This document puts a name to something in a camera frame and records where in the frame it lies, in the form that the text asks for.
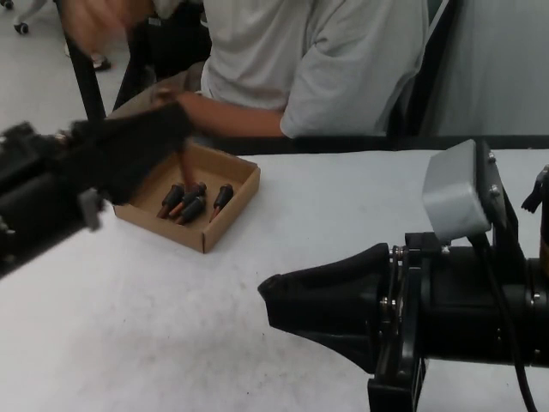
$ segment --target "robotic arm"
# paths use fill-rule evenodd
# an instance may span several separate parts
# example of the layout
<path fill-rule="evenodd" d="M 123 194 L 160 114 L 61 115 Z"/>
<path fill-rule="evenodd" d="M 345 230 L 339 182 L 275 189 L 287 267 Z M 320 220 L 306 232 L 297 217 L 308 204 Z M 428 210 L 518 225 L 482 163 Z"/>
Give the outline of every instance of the robotic arm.
<path fill-rule="evenodd" d="M 53 136 L 21 124 L 0 134 L 0 277 L 84 227 L 104 199 L 127 203 L 152 167 L 192 131 L 178 104 L 74 123 Z"/>
<path fill-rule="evenodd" d="M 424 204 L 435 233 L 373 246 L 327 266 L 273 276 L 259 292 L 271 326 L 318 342 L 374 377 L 372 412 L 413 412 L 426 358 L 549 367 L 549 175 L 523 207 L 543 203 L 541 259 L 526 259 L 518 221 L 485 144 L 435 155 Z M 493 229 L 492 245 L 486 232 Z M 449 247 L 468 237 L 473 247 Z"/>

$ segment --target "black cable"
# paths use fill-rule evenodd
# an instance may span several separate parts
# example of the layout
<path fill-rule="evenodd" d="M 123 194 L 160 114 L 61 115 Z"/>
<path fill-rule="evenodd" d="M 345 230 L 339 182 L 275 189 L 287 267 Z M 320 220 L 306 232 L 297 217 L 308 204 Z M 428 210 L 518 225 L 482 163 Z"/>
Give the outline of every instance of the black cable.
<path fill-rule="evenodd" d="M 521 390 L 522 399 L 524 400 L 526 410 L 528 412 L 537 412 L 534 399 L 532 398 L 532 392 L 530 391 L 530 386 L 528 385 L 528 378 L 524 369 L 524 363 L 522 362 L 521 348 L 518 343 L 515 323 L 513 322 L 509 303 L 505 298 L 504 291 L 494 274 L 490 242 L 488 241 L 485 233 L 475 238 L 469 238 L 469 241 L 471 242 L 471 245 L 473 245 L 474 251 L 484 266 L 486 277 L 490 282 L 492 294 L 496 300 L 501 318 L 504 322 L 504 328 L 507 332 L 507 337 L 510 343 L 511 355 L 513 356 L 513 362 L 515 364 L 516 379 L 518 380 L 518 386 Z"/>

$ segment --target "chair leg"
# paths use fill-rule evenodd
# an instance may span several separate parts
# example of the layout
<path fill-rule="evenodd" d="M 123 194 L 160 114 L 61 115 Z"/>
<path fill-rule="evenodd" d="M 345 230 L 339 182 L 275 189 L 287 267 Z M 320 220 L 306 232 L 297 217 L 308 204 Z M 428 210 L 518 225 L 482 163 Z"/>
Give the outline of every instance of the chair leg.
<path fill-rule="evenodd" d="M 21 13 L 20 15 L 17 15 L 14 19 L 14 27 L 15 27 L 15 30 L 17 30 L 18 33 L 21 33 L 21 27 L 26 27 L 27 30 L 26 32 L 28 31 L 28 26 L 27 24 L 25 23 L 25 20 L 27 20 L 28 18 L 32 17 L 33 15 L 35 15 L 36 13 L 38 13 L 40 11 L 40 9 L 42 9 L 44 7 L 44 5 L 46 4 L 47 0 L 33 0 L 32 4 L 30 5 L 30 7 L 27 9 L 27 11 Z"/>
<path fill-rule="evenodd" d="M 0 6 L 5 7 L 6 10 L 12 10 L 14 8 L 14 2 L 11 0 L 0 0 Z"/>

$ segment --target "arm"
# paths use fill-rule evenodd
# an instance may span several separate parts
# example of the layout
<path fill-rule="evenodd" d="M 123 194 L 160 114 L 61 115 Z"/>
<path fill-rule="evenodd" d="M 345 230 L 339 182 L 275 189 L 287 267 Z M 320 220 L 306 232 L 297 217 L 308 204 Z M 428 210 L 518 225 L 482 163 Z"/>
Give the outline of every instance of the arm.
<path fill-rule="evenodd" d="M 200 131 L 222 137 L 283 137 L 282 112 L 248 109 L 211 100 L 194 93 L 178 96 L 192 124 Z"/>

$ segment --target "white t-shirt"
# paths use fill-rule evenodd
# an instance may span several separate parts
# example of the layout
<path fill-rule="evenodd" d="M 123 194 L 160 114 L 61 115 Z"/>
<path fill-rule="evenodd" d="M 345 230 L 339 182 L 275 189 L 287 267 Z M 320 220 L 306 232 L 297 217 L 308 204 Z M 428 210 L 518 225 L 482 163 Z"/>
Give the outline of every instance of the white t-shirt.
<path fill-rule="evenodd" d="M 384 133 L 428 33 L 426 0 L 203 2 L 213 46 L 202 93 L 284 111 L 289 137 Z"/>

